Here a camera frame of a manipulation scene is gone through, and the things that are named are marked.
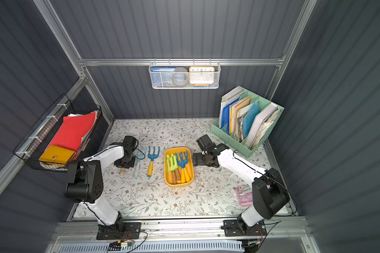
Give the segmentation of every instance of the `yellow tray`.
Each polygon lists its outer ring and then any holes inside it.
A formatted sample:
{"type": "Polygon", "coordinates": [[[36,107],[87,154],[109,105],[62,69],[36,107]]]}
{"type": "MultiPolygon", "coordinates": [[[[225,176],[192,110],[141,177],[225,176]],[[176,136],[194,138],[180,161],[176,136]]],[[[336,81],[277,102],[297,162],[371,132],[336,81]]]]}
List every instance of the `yellow tray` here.
{"type": "Polygon", "coordinates": [[[194,179],[194,170],[193,170],[193,162],[191,160],[191,153],[190,153],[190,150],[186,147],[178,147],[178,148],[172,148],[172,149],[168,149],[166,150],[165,154],[164,154],[164,164],[165,164],[165,182],[168,186],[170,187],[173,187],[173,188],[176,188],[176,187],[185,187],[185,186],[188,186],[190,185],[192,182],[193,182],[193,179],[194,179]],[[179,154],[180,152],[188,152],[189,154],[189,157],[188,157],[188,162],[187,164],[185,165],[185,168],[187,169],[187,172],[189,173],[189,176],[190,176],[190,182],[187,182],[187,183],[178,183],[178,184],[169,184],[167,182],[167,160],[166,160],[166,155],[171,155],[171,154],[175,154],[177,152],[177,154],[179,154]]]}

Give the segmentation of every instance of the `blue folder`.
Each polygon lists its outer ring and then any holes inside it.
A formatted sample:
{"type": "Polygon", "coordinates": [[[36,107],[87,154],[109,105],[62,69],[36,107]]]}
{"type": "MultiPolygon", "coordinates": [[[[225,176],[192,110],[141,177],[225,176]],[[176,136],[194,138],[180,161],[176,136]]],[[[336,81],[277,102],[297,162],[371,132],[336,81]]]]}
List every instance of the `blue folder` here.
{"type": "Polygon", "coordinates": [[[249,134],[250,128],[252,127],[253,121],[256,115],[259,113],[259,102],[253,103],[252,107],[249,109],[248,113],[245,115],[242,121],[242,135],[246,138],[249,134]]]}
{"type": "Polygon", "coordinates": [[[232,102],[231,104],[227,105],[226,107],[223,108],[223,116],[221,117],[221,125],[224,127],[225,125],[227,125],[227,134],[229,134],[229,107],[233,104],[235,104],[236,102],[239,101],[239,98],[235,99],[234,102],[232,102]]]}

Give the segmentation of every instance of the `red folder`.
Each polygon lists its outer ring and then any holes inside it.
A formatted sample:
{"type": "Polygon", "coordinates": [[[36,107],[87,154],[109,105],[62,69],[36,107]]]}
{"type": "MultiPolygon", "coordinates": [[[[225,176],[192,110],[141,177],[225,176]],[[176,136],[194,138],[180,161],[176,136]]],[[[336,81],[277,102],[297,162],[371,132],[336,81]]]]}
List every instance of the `red folder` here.
{"type": "Polygon", "coordinates": [[[48,147],[56,145],[76,151],[95,122],[96,111],[81,116],[63,117],[63,123],[48,147]]]}

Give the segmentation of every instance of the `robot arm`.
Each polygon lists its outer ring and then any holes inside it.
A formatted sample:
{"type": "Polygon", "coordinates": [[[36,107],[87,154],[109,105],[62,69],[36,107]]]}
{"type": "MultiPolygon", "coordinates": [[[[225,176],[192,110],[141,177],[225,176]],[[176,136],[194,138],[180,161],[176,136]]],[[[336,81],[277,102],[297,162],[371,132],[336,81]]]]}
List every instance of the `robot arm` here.
{"type": "Polygon", "coordinates": [[[202,153],[193,154],[193,166],[222,166],[252,188],[253,205],[238,216],[238,227],[245,232],[263,219],[270,219],[289,200],[284,182],[276,169],[266,170],[238,156],[224,144],[215,145],[208,135],[197,140],[202,153]]]}
{"type": "Polygon", "coordinates": [[[117,167],[133,167],[133,152],[137,144],[136,138],[126,136],[122,143],[112,143],[101,152],[68,165],[65,196],[76,203],[82,202],[96,215],[100,225],[114,225],[118,218],[118,212],[102,195],[104,186],[101,169],[113,162],[117,167]]]}

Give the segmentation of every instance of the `metal bar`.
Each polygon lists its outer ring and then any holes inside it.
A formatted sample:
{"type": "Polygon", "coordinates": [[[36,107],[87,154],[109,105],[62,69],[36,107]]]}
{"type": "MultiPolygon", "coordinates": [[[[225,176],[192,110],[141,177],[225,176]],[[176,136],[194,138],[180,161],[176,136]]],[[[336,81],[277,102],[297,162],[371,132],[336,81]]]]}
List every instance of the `metal bar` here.
{"type": "Polygon", "coordinates": [[[75,211],[76,211],[77,206],[78,206],[78,203],[74,203],[74,204],[73,204],[72,209],[71,209],[71,211],[69,212],[69,215],[68,215],[68,217],[67,217],[67,219],[66,219],[67,222],[69,222],[69,221],[73,221],[73,220],[72,220],[72,217],[73,217],[73,215],[75,214],[75,211]]]}
{"type": "MultiPolygon", "coordinates": [[[[223,220],[227,218],[203,218],[203,219],[137,219],[130,222],[141,222],[141,230],[148,233],[147,241],[169,241],[169,240],[214,240],[214,239],[251,239],[256,236],[225,237],[221,229],[223,220]]],[[[281,221],[276,225],[269,238],[284,237],[307,237],[312,236],[307,226],[305,217],[274,217],[267,223],[281,221]]],[[[269,230],[273,225],[266,225],[269,230]]],[[[96,221],[61,222],[52,236],[51,242],[93,242],[98,231],[96,221]]]]}
{"type": "MultiPolygon", "coordinates": [[[[236,219],[238,215],[208,215],[209,218],[225,218],[225,219],[236,219]]],[[[159,220],[159,219],[183,219],[181,216],[127,216],[124,217],[125,221],[130,220],[159,220]]],[[[205,219],[200,215],[186,215],[186,219],[205,219]]],[[[96,221],[95,217],[72,217],[72,221],[96,221]]]]}
{"type": "Polygon", "coordinates": [[[55,35],[55,38],[58,40],[62,49],[65,51],[65,54],[73,65],[73,68],[81,76],[83,74],[83,68],[78,62],[78,59],[81,57],[66,32],[65,27],[62,25],[61,20],[56,14],[51,2],[49,0],[34,0],[34,3],[41,15],[44,17],[45,21],[48,23],[48,26],[51,28],[52,33],[55,35]]]}
{"type": "MultiPolygon", "coordinates": [[[[280,176],[282,177],[282,180],[284,182],[284,186],[286,187],[286,189],[289,189],[287,187],[287,185],[286,185],[286,181],[284,180],[284,177],[283,177],[282,171],[280,170],[279,164],[277,163],[276,157],[274,156],[273,149],[271,148],[269,140],[266,140],[263,143],[263,146],[265,148],[265,152],[266,152],[266,155],[267,155],[267,159],[269,160],[270,166],[273,167],[273,168],[275,168],[280,173],[280,176]]],[[[294,200],[291,198],[290,194],[289,194],[289,196],[290,196],[289,203],[290,203],[291,210],[292,210],[292,213],[293,213],[296,210],[296,205],[294,203],[294,200]]]]}
{"type": "Polygon", "coordinates": [[[272,100],[274,93],[276,92],[276,89],[279,86],[281,79],[283,78],[284,71],[286,70],[290,62],[291,56],[293,55],[294,50],[297,47],[297,44],[301,38],[301,35],[316,3],[317,0],[305,0],[304,2],[303,8],[301,9],[300,15],[294,26],[293,32],[291,33],[286,49],[284,50],[283,64],[279,68],[279,71],[277,72],[276,76],[273,78],[273,81],[269,86],[269,92],[266,95],[266,98],[269,100],[272,100]]]}
{"type": "MultiPolygon", "coordinates": [[[[67,97],[71,100],[74,99],[77,94],[82,90],[82,88],[85,86],[87,80],[79,79],[72,88],[66,93],[67,97]]],[[[58,103],[58,105],[55,106],[54,109],[51,110],[51,112],[48,114],[48,116],[54,115],[68,100],[66,96],[64,96],[58,103]]],[[[41,124],[34,130],[34,132],[31,134],[31,136],[38,135],[39,132],[41,132],[42,129],[44,129],[45,125],[48,124],[48,122],[51,120],[51,117],[45,117],[44,120],[41,122],[41,124]]],[[[19,151],[26,150],[30,144],[32,143],[33,139],[27,139],[25,143],[21,146],[19,151]]],[[[17,156],[13,155],[10,160],[7,162],[7,164],[0,170],[0,194],[4,191],[4,189],[9,185],[11,180],[15,177],[17,172],[21,169],[21,167],[24,165],[24,161],[18,158],[17,156]]]]}
{"type": "Polygon", "coordinates": [[[100,147],[98,148],[98,152],[100,152],[101,150],[105,148],[104,145],[106,144],[107,137],[109,136],[112,127],[113,127],[113,124],[110,124],[109,127],[107,128],[106,134],[104,135],[104,138],[101,141],[100,147]]]}
{"type": "Polygon", "coordinates": [[[318,245],[313,236],[301,237],[306,253],[320,253],[318,245]]]}
{"type": "Polygon", "coordinates": [[[104,118],[106,119],[107,123],[109,125],[112,125],[114,122],[114,116],[111,112],[109,106],[106,103],[106,100],[103,98],[103,96],[100,93],[100,90],[97,88],[96,83],[93,80],[93,77],[91,76],[90,72],[86,67],[84,68],[84,73],[89,79],[89,82],[86,84],[86,89],[91,95],[91,98],[94,100],[94,102],[101,106],[101,112],[103,113],[104,118]]]}
{"type": "Polygon", "coordinates": [[[166,65],[188,65],[194,62],[206,66],[220,63],[221,66],[281,66],[282,59],[80,59],[81,66],[149,66],[151,62],[166,63],[166,65]]]}

